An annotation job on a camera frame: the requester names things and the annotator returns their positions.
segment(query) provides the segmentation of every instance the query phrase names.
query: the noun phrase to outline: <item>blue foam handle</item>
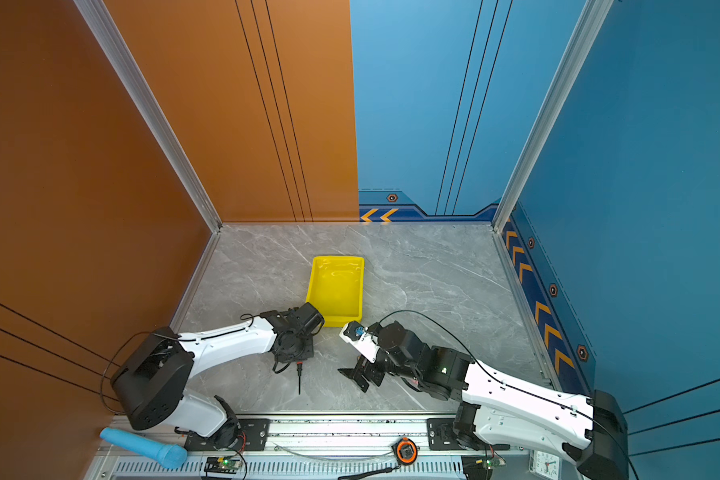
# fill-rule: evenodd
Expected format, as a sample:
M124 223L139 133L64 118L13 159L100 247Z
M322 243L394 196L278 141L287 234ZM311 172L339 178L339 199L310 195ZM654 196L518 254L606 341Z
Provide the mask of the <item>blue foam handle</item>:
M99 437L113 445L123 447L125 450L152 458L164 468L178 468L186 462L186 450L178 445L155 442L116 428L105 428Z

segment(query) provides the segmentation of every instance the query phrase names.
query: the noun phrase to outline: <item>yellow plastic tray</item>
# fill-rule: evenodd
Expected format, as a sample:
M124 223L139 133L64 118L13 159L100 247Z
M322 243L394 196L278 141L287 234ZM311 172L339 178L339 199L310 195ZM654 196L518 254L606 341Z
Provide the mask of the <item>yellow plastic tray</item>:
M325 326L344 326L362 318L361 256L316 256L312 261L307 301L326 319Z

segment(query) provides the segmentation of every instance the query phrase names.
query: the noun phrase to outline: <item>gray marble surface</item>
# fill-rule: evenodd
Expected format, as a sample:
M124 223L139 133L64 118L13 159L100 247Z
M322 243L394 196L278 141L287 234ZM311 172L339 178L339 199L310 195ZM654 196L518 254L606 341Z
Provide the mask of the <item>gray marble surface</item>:
M418 310L441 322L492 367L544 384L489 229L462 224L224 226L180 330L210 330L237 323L246 312L300 306L313 257L363 256L364 325L394 310ZM429 345L460 348L425 318L400 313L392 319ZM275 375L269 353L206 370L188 387L220 395L234 410L247 413L457 408L456 401L413 392L391 377L364 394L336 371L353 367L357 358L338 332L325 328L317 334L315 357L304 363L301 395L296 366Z

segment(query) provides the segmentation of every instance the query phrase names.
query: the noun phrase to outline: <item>white robotic arm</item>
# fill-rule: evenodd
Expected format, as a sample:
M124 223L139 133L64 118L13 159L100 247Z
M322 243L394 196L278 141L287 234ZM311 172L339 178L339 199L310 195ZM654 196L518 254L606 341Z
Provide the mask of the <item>white robotic arm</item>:
M560 456L593 480L629 478L626 421L607 393L590 398L526 382L471 354L430 347L398 322L350 322L340 337L362 355L339 371L364 392L392 375L433 398L459 400L453 430L463 447L521 446Z
M244 323L207 332L152 332L110 380L131 426L144 430L171 425L208 438L219 448L237 438L239 423L219 396L185 387L188 379L224 362L271 352L275 367L312 357L312 338L324 319L305 303L287 312L264 312Z

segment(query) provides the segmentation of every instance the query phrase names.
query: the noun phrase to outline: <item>black stripe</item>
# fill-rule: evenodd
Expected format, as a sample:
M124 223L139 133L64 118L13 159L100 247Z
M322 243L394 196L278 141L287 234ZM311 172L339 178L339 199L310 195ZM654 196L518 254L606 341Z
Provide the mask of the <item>black stripe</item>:
M464 86L467 83L467 72L469 72L469 61L472 59L472 48L474 48L474 38L478 34L478 24L480 23L480 12L483 11L483 0L480 0L480 8L478 9L478 19L474 23L474 33L472 34L472 44L469 46L469 56L467 57L467 67L464 70L464 80L461 81L461 93L458 96L458 106L456 107L456 118L454 118L454 127L451 131L451 141L448 142L448 153L445 155L445 167L443 167L443 179L440 180L440 191L438 192L438 203L434 207L434 214L438 214L440 209L440 197L443 194L443 185L445 185L445 172L448 171L448 157L451 156L451 145L454 142L454 134L456 133L456 122L458 120L458 111L461 109L461 98L464 96Z
M272 16L269 14L269 2L264 0L266 5L266 15L269 17L269 28L272 30L272 42L275 44L275 55L277 56L277 66L280 69L280 79L282 80L282 90L286 94L286 106L288 107L288 116L291 119L291 130L293 131L293 141L296 143L296 156L298 158L298 167L302 171L302 180L304 181L304 195L307 197L307 207L309 208L309 218L314 222L315 217L312 216L312 203L309 201L309 190L307 189L307 178L304 176L304 167L302 166L302 154L298 151L298 139L296 137L296 127L293 124L293 114L291 113L291 102L288 101L288 90L286 89L286 79L282 75L282 65L280 64L280 53L277 50L277 40L275 40L275 29L272 26Z
M286 185L286 193L288 194L288 202L291 205L291 213L293 214L293 221L297 222L296 210L293 208L293 200L291 200L291 192L288 190L288 181L286 180L286 171L282 168L282 160L280 159L280 150L277 149L277 142L275 142L275 131L272 129L272 122L269 121L269 112L266 110L266 102L264 101L264 92L262 91L261 83L259 82L259 74L256 72L256 64L253 63L253 53L251 53L251 45L248 43L248 35L246 34L246 27L242 24L242 15L240 14L240 5L235 0L235 7L237 8L237 16L240 18L240 28L242 28L242 36L246 39L246 46L248 47L248 55L251 58L251 66L253 66L253 74L256 76L256 84L259 85L259 94L262 96L262 105L264 106L264 115L266 115L266 122L269 125L269 133L272 135L272 143L275 145L275 153L277 154L277 161L280 163L280 172L282 173L282 182Z
M456 211L456 203L458 203L458 196L461 193L461 185L464 183L464 174L467 173L467 165L469 165L469 157L472 155L472 146L474 145L474 138L478 134L478 127L480 126L480 117L483 114L483 107L485 106L485 99L488 96L488 89L490 87L490 80L494 77L494 69L496 68L496 60L499 58L499 50L501 50L501 41L504 40L504 32L507 30L507 22L509 21L509 14L512 12L512 4L514 0L509 2L509 9L507 10L507 17L504 19L504 28L501 29L501 36L499 37L499 46L496 47L496 56L494 57L494 65L490 68L490 75L488 76L488 85L485 86L485 95L483 95L483 104L480 106L480 113L478 114L478 122L474 126L474 133L472 133L472 141L469 145L469 152L467 152L467 159L464 162L464 170L461 172L461 180L458 184L458 191L456 192L456 200L454 200L454 208L451 212Z
M709 385L711 385L711 384L713 384L713 383L718 383L718 382L720 382L720 378L717 379L717 380L712 380L711 382L702 383L701 385L695 386L695 387L693 387L693 388L691 388L691 389L683 390L683 391L681 391L681 392L675 393L675 394L670 395L670 396L666 396L666 397L664 397L664 398L659 398L658 400L655 400L654 402L646 403L645 405L641 405L641 406L639 406L639 407L637 407L637 408L632 408L631 410L627 410L626 412L624 412L624 415L626 415L627 413L632 413L632 412L634 412L634 411L636 411L636 410L640 410L641 408L646 408L646 407L648 407L648 406L655 405L655 404L657 404L657 403L659 403L659 402L663 402L664 400L669 400L670 398L675 398L676 396L681 396L681 395L684 394L684 393L692 392L693 390L698 390L698 389L701 389L701 388L703 388L703 387L705 387L705 386L709 386Z
M82 346L81 344L77 343L76 341L68 339L66 336L61 335L60 333L51 330L50 328L46 327L45 325L43 325L43 324L40 323L40 322L35 322L34 320L32 320L31 318L29 318L28 316L23 315L23 314L17 312L16 310L10 308L9 306L4 305L3 303L0 303L0 306L3 307L3 308L5 308L6 310L8 310L8 311L11 312L11 313L15 313L16 315L19 315L21 318L23 318L23 319L26 320L26 321L29 321L29 322L34 323L34 324L37 325L39 328L41 328L41 329L43 329L43 330L47 330L48 332L51 332L51 333L53 333L54 335L56 335L56 336L58 336L58 337L61 337L61 338L63 338L64 340L67 340L69 343L72 343L73 345L78 346L79 348L85 350L86 352L93 353L94 355L96 355L96 356L99 357L100 359L109 361L109 359L106 358L105 356L99 355L99 354L96 353L95 351L93 351L93 350L91 350L91 349L88 349L88 348Z
M0 354L0 358L3 359L3 360L8 360L9 362L15 363L16 365L25 366L25 367L27 367L29 370L34 370L34 371L36 371L36 372L38 372L38 373L42 373L43 375L48 375L49 377L55 378L55 379L57 379L57 380L61 380L62 382L65 382L65 383L69 383L70 385L74 385L74 386L76 386L76 387L78 387L78 388L81 388L81 389L83 389L83 390L87 390L88 392L95 393L96 396L99 395L99 393L98 393L96 390L89 389L88 387L84 387L84 386L82 386L82 385L80 385L80 384L77 384L77 383L75 383L75 382L70 382L70 381L67 380L67 379L62 379L61 377L56 376L56 375L54 375L54 374L52 374L52 373L48 373L48 372L44 372L43 370L36 369L36 368L34 368L33 366L29 366L29 365L27 365L26 363L20 362L19 360L9 359L8 357L3 356L3 355L1 355L1 354ZM110 397L110 396L108 396L108 395L105 395L105 397L106 397L106 398L109 398L110 400L115 400L116 402L119 401L117 398L112 398L112 397Z
M464 146L464 136L467 134L467 128L469 128L469 118L472 115L472 105L474 105L474 94L478 91L478 84L480 83L480 73L483 71L483 62L485 61L485 53L488 50L488 41L490 40L490 33L494 29L494 20L496 19L496 9L499 7L498 0L496 1L496 6L494 7L494 16L490 18L490 27L488 28L488 36L485 39L485 47L483 48L483 57L480 59L480 69L478 70L478 79L474 82L474 90L472 91L472 99L469 102L469 112L467 113L467 121L464 123L464 131L461 132L461 143L458 146L458 154L456 155L456 165L454 165L454 172L453 175L451 175L451 187L448 188L448 198L445 201L445 209L443 210L443 215L445 215L448 211L448 202L451 201L451 191L454 188L454 180L456 180L456 171L458 170L458 161L461 157L461 149Z
M706 417L706 416L708 416L708 415L712 415L712 414L715 414L715 413L720 413L720 408L718 408L717 410L712 410L712 411L710 411L710 412L700 413L699 415L694 415L694 416L690 416L690 417L681 418L680 420L675 420L675 421L673 421L673 422L663 423L663 424L657 425L657 426L655 426L655 427L643 428L642 430L638 430L637 432L630 432L630 435L635 435L635 434L637 434L637 433L648 432L649 430L655 430L655 429L657 429L657 428L662 428L662 427L666 427L666 426L669 426L669 425L675 425L676 423L686 422L686 421L688 421L688 420L693 420L694 418Z
M712 438L711 440L701 440L700 442L684 443L682 445L675 445L673 447L657 448L656 450L649 450L647 452L633 453L633 454L630 454L630 456L636 457L639 455L647 455L649 453L665 452L667 450L674 450L675 448L693 447L693 446L697 446L697 445L704 445L705 443L714 443L714 442L720 442L720 437Z
M266 50L264 50L264 41L262 40L262 32L259 29L259 19L256 16L256 8L251 0L251 10L253 10L253 21L256 23L256 31L259 33L259 44L262 46L262 54L264 55L264 65L266 65L266 74L269 77L269 86L272 88L272 98L275 99L275 110L277 110L277 118L280 120L280 130L282 131L282 141L286 144L286 153L288 154L288 163L291 165L291 176L293 176L293 187L296 188L296 198L298 198L298 208L302 211L302 220L306 221L304 216L304 205L302 205L302 196L298 192L298 183L296 182L296 172L293 169L293 160L291 160L291 150L288 148L288 139L286 138L286 128L282 126L282 115L280 115L280 107L277 104L277 94L275 93L275 84L272 82L272 73L269 71L269 62L266 60Z
M86 369L86 370L88 370L89 372L95 373L96 375L101 375L101 372L97 372L96 370L89 369L89 368L86 367L85 365L81 365L81 364L77 363L75 360L69 360L67 357L61 356L61 355L59 355L59 354L56 353L56 352L52 352L52 351L50 351L50 350L48 350L48 349L46 349L46 348L43 348L42 346L39 346L37 343L32 343L32 342L30 342L30 341L27 340L27 339L21 338L19 335L15 335L15 334L13 334L13 333L11 333L11 332L9 332L9 331L7 331L7 330L3 330L3 329L1 329L1 328L0 328L0 332L5 333L5 334L7 334L7 335L10 335L10 336L12 336L12 337L15 338L15 339L19 339L19 340L21 340L22 342L29 343L30 345L32 345L32 346L34 346L34 347L37 347L37 348L39 348L40 350L43 350L44 352L48 352L49 354L51 354L51 355L53 355L53 356L57 356L58 358L60 358L60 359L62 359L62 360L67 360L69 363L73 363L73 364L77 365L77 366L78 366L79 368L81 368L81 369Z

